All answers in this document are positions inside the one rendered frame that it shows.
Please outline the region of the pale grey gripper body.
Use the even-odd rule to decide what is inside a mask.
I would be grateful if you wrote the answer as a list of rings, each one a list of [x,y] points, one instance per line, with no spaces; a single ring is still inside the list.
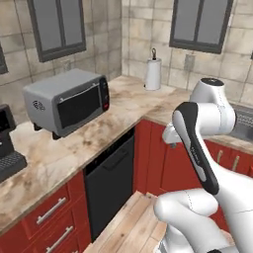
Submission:
[[[175,130],[172,123],[169,123],[166,126],[166,128],[163,130],[162,138],[166,144],[173,144],[173,143],[180,143],[181,142],[181,138],[178,135],[178,133]]]

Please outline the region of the red corner cupboard panel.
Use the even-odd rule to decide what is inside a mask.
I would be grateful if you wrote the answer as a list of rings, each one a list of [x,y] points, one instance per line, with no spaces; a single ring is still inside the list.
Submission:
[[[158,196],[166,145],[162,140],[165,126],[141,120],[134,133],[133,190]]]

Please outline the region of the red cupboard door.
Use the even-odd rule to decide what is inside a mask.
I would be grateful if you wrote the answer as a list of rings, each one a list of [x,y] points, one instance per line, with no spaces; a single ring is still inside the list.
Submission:
[[[166,192],[195,189],[201,186],[182,143],[168,146],[164,159],[161,188]]]
[[[239,174],[243,174],[243,175],[249,175],[252,155],[248,154],[248,153],[244,153],[244,152],[239,151],[239,150],[235,150],[235,149],[231,150],[230,158],[229,158],[229,161],[231,163],[231,167],[229,169],[232,170],[231,169],[232,164],[233,164],[233,161],[234,161],[234,159],[237,155],[240,156],[240,159],[239,159],[239,162],[237,164],[237,168],[236,168],[235,172],[239,173]]]
[[[223,150],[223,154],[221,156],[219,165],[226,168],[226,169],[229,169],[231,167],[231,163],[229,161],[231,149],[229,147],[226,147],[226,146],[221,145],[221,144],[217,144],[217,143],[212,142],[210,140],[206,140],[205,144],[206,144],[206,146],[207,146],[207,148],[208,148],[208,150],[211,154],[212,159],[215,162],[216,162],[217,153],[220,150]]]

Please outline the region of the white paper towel roll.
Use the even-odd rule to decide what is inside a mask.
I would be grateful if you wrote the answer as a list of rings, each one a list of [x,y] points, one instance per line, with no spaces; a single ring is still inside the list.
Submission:
[[[151,57],[147,60],[144,88],[147,91],[156,91],[161,88],[162,60],[157,57],[156,48],[151,50]]]

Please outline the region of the grey metal sink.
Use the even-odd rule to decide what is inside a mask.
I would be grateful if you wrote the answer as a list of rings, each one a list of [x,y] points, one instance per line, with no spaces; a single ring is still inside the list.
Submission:
[[[237,123],[230,134],[233,137],[253,142],[253,109],[232,104],[237,116]]]

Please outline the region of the black dishwasher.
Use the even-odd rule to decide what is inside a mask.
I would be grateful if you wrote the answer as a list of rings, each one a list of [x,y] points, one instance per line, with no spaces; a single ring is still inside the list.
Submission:
[[[128,156],[113,170],[103,165],[118,150]],[[120,137],[84,168],[88,216],[93,241],[132,195],[134,128]]]

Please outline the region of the black toaster oven door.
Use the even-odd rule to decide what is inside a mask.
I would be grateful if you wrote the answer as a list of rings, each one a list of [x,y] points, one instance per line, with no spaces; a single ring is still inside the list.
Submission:
[[[57,104],[61,126],[74,126],[101,111],[99,87],[91,87]]]

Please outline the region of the grey framed window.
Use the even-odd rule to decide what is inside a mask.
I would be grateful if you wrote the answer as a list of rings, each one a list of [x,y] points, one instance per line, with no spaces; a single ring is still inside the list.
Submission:
[[[233,0],[174,0],[171,47],[221,54]]]
[[[0,43],[0,74],[5,74],[7,72],[8,72],[8,67],[7,67],[4,52]]]
[[[82,0],[27,0],[40,62],[86,49]]]

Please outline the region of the grey toaster oven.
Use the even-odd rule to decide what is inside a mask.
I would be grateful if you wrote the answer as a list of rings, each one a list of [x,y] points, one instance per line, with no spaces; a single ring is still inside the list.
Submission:
[[[57,108],[59,99],[85,90],[93,83],[99,84],[101,111],[79,124],[63,128]],[[34,125],[34,130],[46,129],[52,133],[54,140],[68,136],[110,108],[110,95],[106,76],[78,68],[28,85],[24,88],[23,94],[26,110]]]

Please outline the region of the red drawer front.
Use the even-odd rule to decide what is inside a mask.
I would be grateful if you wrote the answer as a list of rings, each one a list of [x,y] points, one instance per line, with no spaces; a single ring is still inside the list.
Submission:
[[[66,198],[66,202],[57,209],[51,216],[49,216],[43,223],[37,225],[37,219],[39,215],[43,215],[46,211],[52,208],[58,201],[59,198]],[[65,208],[65,206],[70,202],[70,197],[68,195],[67,187],[62,186],[59,190],[48,197],[44,202],[42,202],[38,207],[36,207],[32,212],[30,212],[24,219],[23,225],[28,234],[29,238],[32,238],[38,234],[46,225],[50,224],[52,220]]]
[[[46,225],[38,234],[29,238],[32,243],[32,249],[36,253],[45,253],[46,247],[51,246],[65,231],[65,227],[73,225],[73,230],[68,236],[51,252],[59,253],[63,251],[75,234],[75,222],[72,210],[61,211],[50,224]]]

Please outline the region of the black coffee machine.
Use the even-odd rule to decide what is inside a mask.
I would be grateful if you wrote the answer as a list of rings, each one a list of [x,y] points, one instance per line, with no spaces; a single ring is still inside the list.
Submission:
[[[15,150],[10,132],[16,128],[7,104],[0,105],[0,183],[27,166],[26,157]]]

